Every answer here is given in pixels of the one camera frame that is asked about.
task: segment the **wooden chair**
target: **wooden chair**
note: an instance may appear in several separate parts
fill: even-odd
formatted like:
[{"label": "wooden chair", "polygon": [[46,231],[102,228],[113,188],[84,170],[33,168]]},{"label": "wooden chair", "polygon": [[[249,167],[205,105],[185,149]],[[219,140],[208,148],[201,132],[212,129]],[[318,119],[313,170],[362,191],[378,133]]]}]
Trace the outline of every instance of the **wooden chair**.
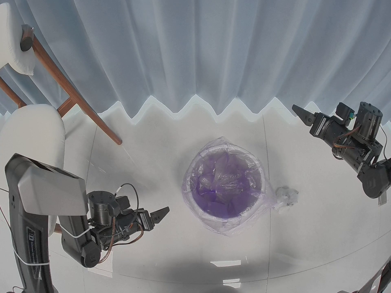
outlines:
[{"label": "wooden chair", "polygon": [[[51,74],[54,80],[69,95],[69,98],[57,109],[63,117],[75,104],[79,105],[81,110],[87,114],[116,144],[122,144],[122,140],[105,124],[105,122],[96,114],[86,100],[80,95],[75,87],[68,81],[61,70],[56,66],[51,57],[48,55],[39,40],[34,36],[34,29],[28,25],[23,25],[23,35],[20,42],[22,51],[27,51],[31,47],[35,56]],[[0,88],[21,108],[26,103],[0,78]]]}]

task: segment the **blue curtain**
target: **blue curtain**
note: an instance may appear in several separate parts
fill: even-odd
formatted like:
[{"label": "blue curtain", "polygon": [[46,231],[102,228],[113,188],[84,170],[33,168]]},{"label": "blue curtain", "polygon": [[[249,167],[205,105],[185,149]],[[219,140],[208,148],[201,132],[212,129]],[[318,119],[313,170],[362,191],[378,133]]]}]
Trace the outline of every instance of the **blue curtain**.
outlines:
[{"label": "blue curtain", "polygon": [[[150,95],[178,112],[197,94],[217,114],[366,100],[391,118],[391,0],[0,0],[9,2],[97,112],[133,117]],[[27,103],[67,99],[37,62],[0,76]],[[0,113],[15,105],[0,93]]]}]

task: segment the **white tile floor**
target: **white tile floor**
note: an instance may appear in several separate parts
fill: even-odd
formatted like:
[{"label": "white tile floor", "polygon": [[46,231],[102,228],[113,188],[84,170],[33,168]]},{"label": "white tile floor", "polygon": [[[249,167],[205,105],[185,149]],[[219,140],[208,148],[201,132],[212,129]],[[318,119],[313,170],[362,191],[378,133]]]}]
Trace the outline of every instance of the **white tile floor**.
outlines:
[{"label": "white tile floor", "polygon": [[[377,200],[364,195],[354,171],[335,160],[330,148],[309,134],[309,127],[275,107],[253,121],[238,111],[216,123],[198,104],[189,105],[177,120],[159,105],[150,105],[135,125],[121,108],[113,108],[104,119],[123,139],[121,146],[82,112],[67,114],[65,169],[85,178],[88,192],[114,192],[120,184],[131,182],[142,207],[154,211],[169,206],[171,211],[140,242],[114,248],[112,278],[82,268],[62,250],[59,236],[50,237],[57,289],[83,293],[358,290],[391,255],[391,194],[388,203],[378,207]],[[391,131],[387,132],[391,140]],[[299,203],[282,214],[266,214],[237,237],[206,230],[183,203],[180,187],[194,155],[220,136],[256,155],[275,188],[297,189]],[[381,132],[378,140],[384,143]],[[391,146],[387,152],[391,156]],[[123,193],[134,203],[131,189],[124,187]],[[13,260],[7,251],[0,255],[2,261]],[[211,261],[241,263],[217,267]],[[1,274],[10,275],[0,281],[4,288],[19,284],[12,266],[2,266]]]}]

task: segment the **white cushion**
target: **white cushion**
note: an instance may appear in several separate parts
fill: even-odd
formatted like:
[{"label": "white cushion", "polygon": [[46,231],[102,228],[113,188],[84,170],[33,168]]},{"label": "white cushion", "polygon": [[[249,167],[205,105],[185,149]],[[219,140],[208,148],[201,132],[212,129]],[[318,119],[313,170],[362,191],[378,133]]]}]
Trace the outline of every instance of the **white cushion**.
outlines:
[{"label": "white cushion", "polygon": [[35,54],[33,49],[20,49],[22,22],[9,3],[0,4],[0,68],[9,65],[18,73],[33,75]]},{"label": "white cushion", "polygon": [[[5,122],[0,130],[0,188],[8,189],[4,168],[15,153],[64,168],[65,128],[54,107],[27,105],[14,111]],[[49,216],[49,236],[56,219]]]}]

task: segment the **purple trash bag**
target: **purple trash bag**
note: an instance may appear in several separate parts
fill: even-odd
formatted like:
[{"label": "purple trash bag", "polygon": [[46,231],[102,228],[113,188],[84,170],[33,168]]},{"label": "purple trash bag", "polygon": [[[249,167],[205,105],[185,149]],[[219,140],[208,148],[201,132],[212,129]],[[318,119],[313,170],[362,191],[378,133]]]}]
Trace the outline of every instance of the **purple trash bag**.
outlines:
[{"label": "purple trash bag", "polygon": [[276,203],[260,161],[225,137],[209,142],[191,162],[183,200],[203,225],[232,236]]}]

